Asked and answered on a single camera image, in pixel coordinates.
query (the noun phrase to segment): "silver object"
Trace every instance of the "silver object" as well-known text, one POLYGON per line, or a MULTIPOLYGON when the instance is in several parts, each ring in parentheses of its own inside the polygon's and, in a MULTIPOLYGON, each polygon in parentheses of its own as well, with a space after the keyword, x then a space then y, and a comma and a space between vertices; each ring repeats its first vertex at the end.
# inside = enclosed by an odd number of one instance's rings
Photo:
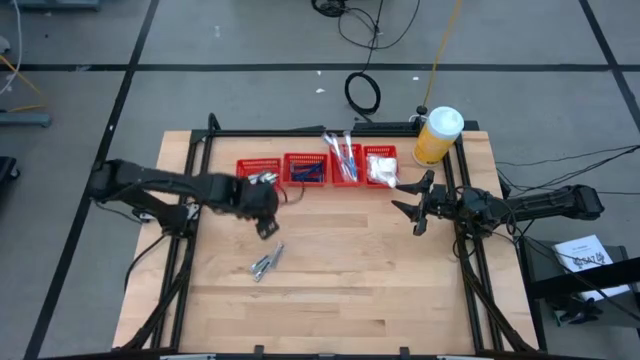
POLYGON ((269 267, 275 269, 278 266, 278 260, 280 260, 280 255, 282 255, 282 250, 284 249, 284 244, 279 242, 276 249, 273 251, 273 256, 271 257, 271 262, 269 263, 269 267))
POLYGON ((249 267, 249 270, 251 271, 251 273, 253 273, 255 275, 255 273, 258 272, 258 270, 262 268, 262 265, 267 260, 269 260, 269 255, 263 256, 262 259, 256 261, 253 265, 251 265, 249 267))
POLYGON ((273 250, 271 254, 263 256, 260 260, 256 261, 249 267, 249 270, 253 274, 253 279, 256 282, 260 282, 269 269, 276 268, 283 249, 284 244, 282 242, 278 242, 278 245, 276 245, 275 250, 273 250))
POLYGON ((269 171, 247 176, 247 179, 249 179, 249 182, 251 183, 251 185, 255 185, 258 183, 274 184, 277 178, 278 178, 278 174, 274 174, 269 171))
POLYGON ((267 259, 265 262, 262 263, 262 265, 260 265, 260 267, 256 269, 257 272, 253 275, 253 279, 256 282, 260 282, 260 280, 262 280, 262 277, 264 276, 264 274, 266 274, 267 270, 269 270, 270 263, 271 261, 267 259))

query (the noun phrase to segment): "metal part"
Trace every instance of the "metal part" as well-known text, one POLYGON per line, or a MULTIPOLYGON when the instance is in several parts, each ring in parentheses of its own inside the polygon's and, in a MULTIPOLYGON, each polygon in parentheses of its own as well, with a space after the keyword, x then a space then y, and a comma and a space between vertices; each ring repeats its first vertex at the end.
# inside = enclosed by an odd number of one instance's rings
POLYGON ((260 174, 253 174, 253 175, 249 175, 247 176, 247 179, 249 179, 249 182, 252 185, 256 185, 256 184, 275 184, 276 180, 278 179, 278 174, 274 174, 272 172, 263 172, 260 174))
POLYGON ((45 113, 0 113, 0 126, 51 126, 51 116, 45 113))
POLYGON ((255 275, 253 276, 253 279, 256 282, 260 282, 260 280, 262 280, 262 278, 264 277, 264 274, 267 273, 267 270, 269 270, 269 264, 271 263, 270 259, 267 259, 266 261, 264 261, 262 263, 262 265, 260 265, 260 267, 258 267, 256 270, 255 275))
POLYGON ((280 260, 280 256, 282 255, 282 250, 284 250, 284 244, 282 242, 278 242, 276 249, 273 251, 273 255, 271 256, 271 262, 269 267, 271 269, 275 269, 278 266, 278 260, 280 260))
POLYGON ((255 275, 258 270, 262 268, 262 264, 267 260, 269 260, 269 255, 263 256, 262 259, 256 261, 249 267, 249 271, 251 271, 251 273, 255 275))

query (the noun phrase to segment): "cable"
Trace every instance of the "cable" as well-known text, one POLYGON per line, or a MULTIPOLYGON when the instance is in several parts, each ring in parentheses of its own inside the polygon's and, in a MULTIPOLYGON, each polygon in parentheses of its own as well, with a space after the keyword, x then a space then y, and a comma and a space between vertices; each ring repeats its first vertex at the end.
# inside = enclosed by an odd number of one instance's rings
POLYGON ((476 253, 476 248, 475 248, 475 246, 474 246, 474 247, 473 247, 473 249, 471 249, 471 252, 470 252, 470 253, 468 253, 466 257, 462 258, 462 257, 460 257, 460 254, 458 254, 458 253, 456 252, 456 247, 457 247, 457 246, 458 246, 458 239, 455 239, 455 240, 453 241, 453 246, 452 246, 452 248, 451 248, 451 252, 453 252, 453 256, 455 256, 455 257, 456 257, 456 259, 458 259, 458 260, 463 260, 463 261, 465 261, 465 260, 469 260, 469 259, 471 258, 471 256, 472 256, 473 254, 475 254, 475 253, 476 253))
MULTIPOLYGON (((530 236, 526 236, 525 237, 528 240, 533 240, 536 244, 551 250, 552 252, 556 253, 557 255, 560 256, 565 256, 568 258, 572 258, 575 259, 572 256, 569 255, 565 255, 565 254, 561 254, 556 252, 555 250, 547 247, 546 245, 540 243, 538 240, 535 240, 533 238, 531 238, 530 236)), ((620 310, 621 312, 623 312, 624 314, 628 315, 629 317, 631 317, 632 319, 639 321, 640 322, 640 316, 634 314, 631 310, 627 309, 626 307, 620 305, 620 303, 618 303, 617 301, 611 299, 611 297, 609 297, 609 295, 605 294, 604 291, 602 291, 601 289, 599 289, 597 286, 595 286, 593 283, 591 283, 590 281, 587 281, 587 279, 585 279, 584 277, 582 277, 581 275, 579 275, 577 272, 572 271, 571 269, 569 269, 568 267, 566 267, 560 260, 558 260, 555 257, 549 256, 547 254, 545 254, 543 251, 541 251, 540 249, 536 249, 534 246, 531 245, 531 243, 526 242, 526 244, 529 245, 529 247, 536 251, 538 254, 546 257, 547 259, 551 260, 552 262, 555 262, 556 264, 558 264, 560 267, 562 267, 565 271, 567 271, 569 274, 571 274, 573 277, 576 278, 576 280, 580 281, 581 283, 583 283, 584 285, 588 286, 590 289, 595 290, 598 294, 600 294, 600 296, 602 296, 604 298, 605 301, 607 301, 608 303, 610 303, 611 305, 613 305, 616 309, 620 310)))
POLYGON ((13 0, 13 7, 16 9, 16 22, 18 25, 18 64, 16 65, 16 69, 14 73, 9 77, 9 80, 5 84, 5 86, 0 90, 0 95, 2 95, 8 88, 11 86, 13 79, 16 78, 16 75, 20 71, 20 65, 22 64, 22 22, 20 19, 20 9, 18 8, 18 0, 13 0))
MULTIPOLYGON (((404 29, 404 31, 400 34, 400 36, 399 36, 396 40, 394 40, 394 41, 392 41, 391 43, 389 43, 388 45, 383 45, 383 46, 375 45, 375 46, 373 46, 373 50, 385 50, 385 49, 389 49, 389 48, 393 47, 394 45, 396 45, 397 43, 399 43, 399 42, 400 42, 400 40, 402 40, 402 38, 407 34, 407 32, 409 31, 409 29, 411 28, 411 25, 413 25, 413 22, 414 22, 414 20, 416 19, 416 16, 418 15, 418 10, 420 9, 420 2, 421 2, 421 0, 417 0, 417 1, 416 1, 416 8, 415 8, 415 10, 413 11, 413 14, 411 15, 411 20, 409 20, 409 24, 407 24, 407 27, 406 27, 406 28, 404 29)), ((344 8, 343 15, 344 15, 344 14, 348 14, 348 15, 353 15, 353 16, 355 16, 355 17, 356 17, 356 18, 358 18, 358 19, 360 20, 360 22, 362 22, 362 23, 363 23, 363 24, 364 24, 364 25, 365 25, 365 26, 366 26, 366 27, 367 27, 367 28, 368 28, 372 33, 374 33, 374 28, 375 28, 375 27, 371 27, 371 26, 369 26, 369 25, 367 24, 367 22, 366 22, 364 19, 362 19, 361 17, 359 17, 358 15, 356 15, 356 14, 354 13, 354 11, 361 12, 361 13, 365 14, 365 15, 369 18, 369 20, 371 21, 371 24, 375 24, 375 22, 373 21, 373 18, 371 17, 371 15, 369 15, 369 13, 367 13, 366 11, 364 11, 364 10, 362 10, 362 9, 360 9, 360 8, 350 8, 350 7, 345 7, 345 8, 344 8)), ((357 41, 355 41, 355 40, 352 40, 352 39, 350 39, 349 37, 347 37, 347 36, 342 32, 342 16, 340 16, 340 17, 338 18, 338 33, 340 34, 340 36, 342 36, 342 38, 343 38, 343 39, 347 40, 348 42, 352 43, 353 45, 356 45, 356 46, 359 46, 359 47, 362 47, 362 48, 365 48, 365 49, 370 49, 370 48, 371 48, 371 45, 365 45, 365 44, 359 43, 359 42, 357 42, 357 41)))
MULTIPOLYGON (((520 234, 521 234, 519 239, 524 238, 525 240, 528 240, 528 241, 525 241, 525 244, 526 244, 526 245, 529 245, 529 247, 530 247, 532 250, 534 250, 534 251, 538 252, 539 254, 541 254, 542 256, 546 257, 547 259, 549 259, 549 260, 551 260, 551 261, 553 261, 553 262, 557 263, 557 264, 558 264, 560 267, 562 267, 565 271, 567 271, 569 274, 571 274, 572 276, 574 276, 574 277, 576 278, 576 280, 580 281, 581 283, 583 283, 583 284, 584 284, 584 285, 586 285, 587 287, 591 288, 592 290, 595 290, 595 291, 596 291, 598 294, 600 294, 600 295, 601 295, 601 296, 602 296, 602 297, 603 297, 607 302, 609 302, 611 305, 613 305, 614 307, 616 307, 618 310, 622 311, 623 313, 625 313, 626 315, 630 316, 630 317, 631 317, 631 318, 633 318, 634 320, 640 321, 640 316, 638 316, 638 315, 634 314, 633 312, 631 312, 630 310, 628 310, 628 309, 627 309, 627 308, 625 308, 624 306, 620 305, 618 302, 616 302, 616 301, 614 301, 613 299, 611 299, 607 294, 605 294, 601 289, 599 289, 599 288, 598 288, 597 286, 595 286, 593 283, 591 283, 591 282, 587 281, 584 277, 582 277, 581 275, 578 275, 578 273, 576 273, 575 271, 573 271, 573 270, 569 269, 569 268, 568 268, 568 267, 566 267, 564 264, 562 264, 562 262, 560 262, 560 260, 559 260, 558 258, 551 257, 551 256, 549 256, 549 255, 545 254, 544 252, 542 252, 541 250, 539 250, 539 249, 535 248, 535 247, 530 243, 530 241, 532 241, 532 242, 536 243, 536 244, 537 244, 537 245, 539 245, 539 246, 542 246, 542 247, 546 248, 547 250, 549 250, 549 251, 551 251, 551 252, 555 253, 556 255, 564 256, 564 257, 567 257, 567 258, 570 258, 570 259, 576 259, 575 257, 569 256, 569 255, 566 255, 566 254, 559 253, 559 252, 555 251, 555 249, 552 249, 552 248, 550 248, 550 247, 548 247, 548 246, 544 245, 544 244, 543 244, 543 243, 541 243, 540 241, 538 241, 538 240, 536 240, 536 239, 534 239, 534 238, 532 238, 532 237, 530 237, 530 236, 525 236, 525 235, 524 235, 524 231, 520 230, 520 228, 518 228, 517 226, 516 226, 515 228, 516 228, 516 230, 517 230, 517 231, 519 231, 519 232, 520 232, 520 234)), ((497 233, 497 232, 495 232, 495 231, 492 231, 491 233, 492 233, 492 234, 494 234, 494 235, 502 236, 503 238, 505 238, 505 239, 509 240, 509 242, 511 242, 514 246, 516 246, 516 244, 517 244, 517 242, 516 242, 516 241, 514 241, 513 239, 510 239, 509 237, 507 237, 507 236, 505 236, 505 235, 503 235, 503 234, 497 233)))
POLYGON ((127 220, 129 220, 129 221, 131 221, 131 222, 133 222, 133 223, 136 223, 136 224, 138 224, 138 225, 142 225, 142 221, 140 221, 140 220, 138 220, 138 219, 135 219, 135 218, 133 218, 133 217, 131 217, 131 216, 129 216, 129 215, 127 215, 127 214, 123 213, 123 212, 120 212, 120 211, 115 210, 115 209, 109 209, 108 207, 103 206, 102 204, 100 204, 100 203, 99 203, 99 202, 97 202, 97 201, 94 201, 93 203, 94 203, 94 204, 96 205, 96 207, 97 207, 98 209, 100 209, 100 210, 104 210, 104 211, 107 211, 107 212, 110 212, 110 213, 113 213, 113 214, 120 215, 120 216, 122 216, 123 218, 125 218, 125 219, 127 219, 127 220))
POLYGON ((127 269, 127 274, 124 277, 124 290, 125 291, 127 291, 127 285, 129 284, 129 276, 131 275, 131 271, 133 271, 133 268, 136 266, 138 261, 140 261, 140 259, 142 259, 143 256, 145 256, 149 251, 151 251, 154 247, 156 247, 162 241, 162 239, 164 239, 165 237, 167 237, 167 234, 163 233, 158 238, 158 240, 152 242, 151 245, 149 245, 146 249, 144 249, 138 256, 136 256, 133 259, 133 261, 131 262, 131 265, 129 265, 129 269, 127 269))
POLYGON ((431 95, 431 87, 433 86, 434 80, 436 79, 436 68, 438 67, 438 61, 440 61, 440 55, 442 55, 442 52, 444 51, 444 48, 447 45, 449 34, 451 33, 453 24, 456 22, 456 19, 458 18, 458 13, 460 12, 461 5, 462 5, 462 0, 456 0, 456 4, 453 7, 453 13, 449 18, 449 24, 447 24, 447 30, 442 36, 442 42, 440 43, 440 47, 438 48, 438 52, 436 53, 436 59, 433 61, 433 66, 431 67, 431 73, 429 74, 429 84, 427 85, 427 93, 424 96, 424 101, 422 102, 422 106, 424 107, 427 106, 427 102, 429 101, 429 95, 431 95))
POLYGON ((371 63, 371 56, 373 55, 373 50, 377 44, 378 41, 378 34, 379 34, 379 28, 378 28, 378 24, 380 23, 380 14, 382 14, 382 5, 384 4, 384 0, 380 0, 380 5, 378 6, 378 15, 376 16, 376 21, 373 24, 373 38, 371 39, 371 41, 369 42, 369 56, 367 57, 367 63, 364 65, 364 68, 361 71, 357 71, 354 73, 349 74, 349 76, 347 76, 347 79, 344 82, 344 96, 347 98, 347 102, 349 103, 349 106, 351 106, 351 108, 357 112, 360 116, 362 116, 366 121, 372 123, 373 121, 367 117, 367 115, 372 115, 375 114, 376 111, 378 111, 378 108, 380 108, 380 101, 382 100, 382 93, 380 91, 380 86, 378 86, 378 83, 376 83, 375 80, 373 80, 373 78, 367 74, 365 74, 364 72, 367 71, 367 69, 369 68, 369 64, 371 63), (375 95, 376 95, 376 100, 375 103, 373 104, 373 106, 371 107, 367 107, 367 108, 363 108, 361 106, 359 106, 358 104, 355 103, 355 101, 353 101, 353 98, 351 97, 351 92, 349 90, 349 87, 351 86, 351 81, 353 81, 353 79, 355 78, 362 78, 364 80, 367 81, 367 83, 369 83, 369 85, 371 86, 371 88, 373 89, 375 95))
POLYGON ((630 148, 633 148, 633 147, 636 147, 636 146, 640 146, 640 145, 627 145, 627 146, 621 146, 621 147, 612 148, 612 149, 604 149, 604 150, 592 151, 592 152, 579 154, 579 155, 565 156, 565 157, 557 158, 557 159, 540 160, 540 161, 536 161, 536 162, 532 162, 532 163, 517 164, 517 163, 508 162, 508 161, 496 161, 496 164, 509 165, 509 166, 534 166, 534 165, 540 165, 540 164, 549 163, 549 162, 560 162, 560 161, 565 161, 565 160, 578 159, 578 158, 581 158, 581 157, 591 156, 591 155, 596 155, 596 154, 602 154, 602 153, 605 153, 605 152, 627 150, 627 149, 630 149, 630 148))
MULTIPOLYGON (((558 190, 558 188, 550 188, 550 187, 540 187, 540 186, 528 186, 528 185, 519 185, 519 184, 514 184, 511 180, 509 180, 509 178, 504 174, 504 172, 502 172, 500 169, 497 169, 498 172, 500 173, 500 175, 504 178, 504 180, 507 182, 508 185, 510 185, 511 187, 513 187, 514 189, 523 191, 523 190, 527 190, 527 189, 536 189, 536 190, 558 190)), ((600 191, 600 190, 596 190, 598 192, 598 194, 605 194, 605 195, 631 195, 631 196, 636 196, 636 195, 640 195, 640 192, 624 192, 624 191, 600 191)))
MULTIPOLYGON (((627 154, 631 154, 631 153, 635 152, 636 150, 640 149, 640 145, 633 145, 633 146, 628 147, 628 148, 624 147, 623 149, 626 149, 626 150, 621 152, 621 153, 619 153, 619 154, 617 154, 617 155, 615 155, 615 156, 611 156, 611 157, 606 158, 604 160, 600 160, 600 161, 598 161, 596 163, 593 163, 593 164, 591 164, 591 165, 589 165, 589 166, 587 166, 585 168, 582 168, 580 170, 572 171, 572 172, 563 174, 561 176, 558 176, 558 177, 556 177, 554 179, 551 179, 551 180, 545 182, 544 184, 542 184, 540 186, 531 186, 531 187, 522 186, 521 187, 521 186, 518 186, 518 185, 514 184, 510 180, 508 180, 508 178, 504 175, 504 173, 500 169, 498 169, 498 172, 505 178, 506 181, 508 181, 508 183, 510 183, 513 187, 515 187, 516 189, 521 191, 518 195, 516 195, 516 196, 520 196, 520 195, 523 195, 523 194, 525 194, 525 193, 527 193, 529 191, 532 191, 532 190, 544 189, 544 188, 546 188, 548 186, 558 185, 558 184, 563 183, 563 182, 565 182, 567 180, 573 179, 574 177, 577 177, 577 176, 582 175, 584 173, 587 173, 587 172, 589 172, 589 171, 591 171, 593 169, 596 169, 596 168, 598 168, 598 167, 600 167, 600 166, 602 166, 602 165, 604 165, 604 164, 606 164, 606 163, 608 163, 608 162, 610 162, 612 160, 615 160, 615 159, 617 159, 617 158, 619 158, 619 157, 621 157, 623 155, 627 155, 627 154)), ((607 192, 607 193, 617 194, 617 193, 621 193, 621 192, 612 191, 612 192, 607 192)))
POLYGON ((284 191, 284 189, 280 185, 278 185, 278 188, 280 189, 280 191, 282 191, 282 194, 284 195, 284 202, 280 203, 280 206, 297 204, 302 200, 302 198, 304 197, 305 187, 304 187, 304 182, 301 182, 301 184, 302 184, 302 190, 300 190, 300 195, 291 201, 289 201, 287 193, 284 191))

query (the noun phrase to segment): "wooden table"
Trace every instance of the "wooden table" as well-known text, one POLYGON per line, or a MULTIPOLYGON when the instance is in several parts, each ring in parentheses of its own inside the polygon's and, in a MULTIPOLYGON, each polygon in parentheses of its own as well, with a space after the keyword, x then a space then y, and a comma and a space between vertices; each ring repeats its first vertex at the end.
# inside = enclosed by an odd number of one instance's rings
MULTIPOLYGON (((182 173, 189 137, 190 132, 166 132, 157 167, 182 173)), ((424 174, 411 156, 415 138, 354 142, 395 145, 402 182, 415 182, 424 174)), ((499 196, 487 133, 467 132, 464 143, 473 186, 499 196)), ((209 171, 235 173, 238 159, 282 157, 285 152, 327 152, 327 147, 313 137, 215 138, 209 171)), ((434 170, 436 182, 445 183, 442 165, 434 170)), ((457 174, 456 184, 461 184, 457 174)), ((299 191, 287 188, 290 198, 299 191)), ((278 210, 280 230, 268 241, 258 238, 252 223, 203 210, 180 351, 251 353, 261 344, 268 353, 397 354, 399 347, 408 346, 412 354, 472 354, 460 264, 451 252, 452 223, 429 217, 426 234, 415 237, 413 225, 392 199, 418 201, 390 189, 308 188, 300 203, 278 210), (285 243, 278 268, 254 282, 248 267, 277 241, 285 243)), ((154 223, 143 226, 137 252, 159 233, 154 223)), ((168 243, 133 271, 114 346, 129 340, 157 303, 168 243)), ((513 245, 499 236, 484 244, 498 307, 525 341, 537 347, 513 245)), ((484 345, 491 348, 479 301, 478 309, 484 345)), ((170 310, 165 343, 172 315, 170 310)))

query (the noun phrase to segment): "white paper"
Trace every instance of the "white paper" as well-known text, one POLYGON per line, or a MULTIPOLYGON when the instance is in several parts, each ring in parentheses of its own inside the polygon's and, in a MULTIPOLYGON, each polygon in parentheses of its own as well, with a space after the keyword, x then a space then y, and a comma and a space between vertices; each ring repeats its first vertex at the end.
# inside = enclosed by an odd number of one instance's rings
MULTIPOLYGON (((558 260, 571 269, 573 272, 580 272, 592 269, 601 265, 613 264, 611 257, 595 235, 590 235, 576 240, 566 241, 553 246, 555 251, 577 259, 556 254, 558 260)), ((607 296, 614 296, 629 291, 629 286, 620 285, 612 288, 602 289, 607 296)), ((602 300, 603 297, 597 291, 585 291, 580 293, 580 297, 585 301, 593 298, 595 301, 602 300)))

